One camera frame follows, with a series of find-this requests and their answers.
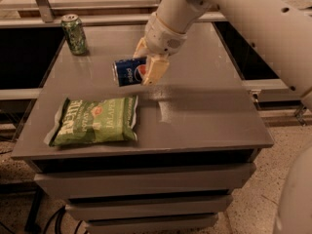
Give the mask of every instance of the drawer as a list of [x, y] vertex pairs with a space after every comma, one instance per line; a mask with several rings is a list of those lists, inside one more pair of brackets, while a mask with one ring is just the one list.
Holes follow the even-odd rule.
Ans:
[[240, 188], [253, 163], [77, 173], [38, 174], [35, 181], [60, 199], [209, 191]]
[[217, 214], [148, 217], [131, 220], [97, 221], [87, 224], [90, 234], [138, 233], [159, 230], [182, 230], [214, 226]]
[[77, 220], [134, 218], [160, 215], [195, 215], [224, 212], [232, 196], [168, 197], [68, 205]]

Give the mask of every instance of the can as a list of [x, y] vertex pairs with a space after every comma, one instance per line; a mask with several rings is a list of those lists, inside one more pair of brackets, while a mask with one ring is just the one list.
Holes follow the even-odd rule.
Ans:
[[87, 40], [82, 22], [75, 14], [65, 15], [60, 23], [65, 34], [68, 47], [73, 55], [83, 55], [87, 52]]
[[121, 59], [113, 63], [114, 80], [119, 87], [140, 84], [145, 72], [146, 58]]

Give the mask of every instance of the snack bag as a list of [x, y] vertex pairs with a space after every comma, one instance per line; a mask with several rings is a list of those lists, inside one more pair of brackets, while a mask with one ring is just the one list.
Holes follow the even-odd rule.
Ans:
[[66, 99], [56, 114], [56, 124], [45, 137], [50, 146], [137, 140], [137, 97], [101, 102]]

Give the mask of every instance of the blue can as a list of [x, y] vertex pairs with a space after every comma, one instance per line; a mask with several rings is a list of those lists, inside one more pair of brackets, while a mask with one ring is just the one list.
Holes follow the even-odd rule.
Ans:
[[145, 72], [146, 58], [121, 59], [113, 63], [115, 82], [119, 87], [140, 84]]

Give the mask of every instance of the floor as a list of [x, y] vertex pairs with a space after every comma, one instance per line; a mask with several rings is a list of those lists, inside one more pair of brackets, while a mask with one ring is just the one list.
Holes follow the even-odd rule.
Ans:
[[[1, 12], [1, 18], [15, 17], [8, 12]], [[234, 201], [226, 212], [219, 214], [219, 221], [212, 228], [201, 230], [162, 231], [162, 234], [269, 234], [272, 233], [273, 222], [281, 190], [293, 160], [303, 147], [312, 140], [312, 116], [305, 115], [308, 126], [302, 127], [293, 117], [293, 110], [260, 112], [260, 116], [275, 139], [272, 148], [263, 149], [256, 158], [256, 172], [247, 184], [233, 193]], [[33, 171], [24, 162], [10, 158], [15, 143], [10, 136], [15, 130], [11, 124], [0, 128], [0, 183], [10, 181], [29, 181], [34, 177]], [[22, 233], [31, 207], [33, 194], [0, 194], [0, 222], [14, 233]], [[64, 202], [44, 196], [37, 217], [37, 224], [44, 228], [52, 214]], [[54, 222], [48, 234], [54, 234]], [[68, 214], [62, 222], [62, 233], [74, 233], [78, 221]], [[84, 233], [81, 226], [78, 234]], [[0, 224], [0, 233], [10, 233]]]

